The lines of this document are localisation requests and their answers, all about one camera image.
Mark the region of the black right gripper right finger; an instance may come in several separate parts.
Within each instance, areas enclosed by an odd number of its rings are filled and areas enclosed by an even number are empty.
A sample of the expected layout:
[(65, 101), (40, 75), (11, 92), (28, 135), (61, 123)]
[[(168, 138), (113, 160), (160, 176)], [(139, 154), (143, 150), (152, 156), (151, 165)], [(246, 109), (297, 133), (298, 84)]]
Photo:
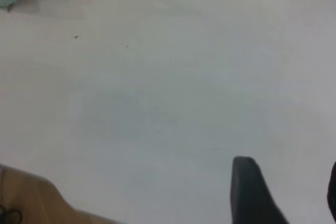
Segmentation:
[(336, 214), (336, 163), (333, 164), (328, 184), (327, 201), (330, 212)]

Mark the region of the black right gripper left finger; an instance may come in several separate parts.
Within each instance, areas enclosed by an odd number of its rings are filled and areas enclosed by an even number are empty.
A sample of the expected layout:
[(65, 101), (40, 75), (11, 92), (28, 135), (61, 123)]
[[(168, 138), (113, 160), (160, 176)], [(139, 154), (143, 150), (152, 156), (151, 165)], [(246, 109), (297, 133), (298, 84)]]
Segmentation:
[(236, 156), (230, 186), (232, 223), (287, 223), (274, 202), (261, 169), (251, 157)]

